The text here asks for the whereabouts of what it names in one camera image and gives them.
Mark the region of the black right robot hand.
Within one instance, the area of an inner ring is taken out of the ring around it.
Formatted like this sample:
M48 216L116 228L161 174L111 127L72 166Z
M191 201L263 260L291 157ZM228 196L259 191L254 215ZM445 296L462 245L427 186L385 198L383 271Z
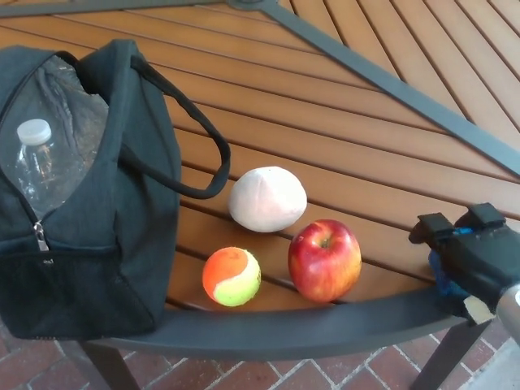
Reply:
M455 223L443 214L423 214L409 234L430 248L438 303L472 325L496 316L499 301L519 284L519 233L491 203L474 204Z

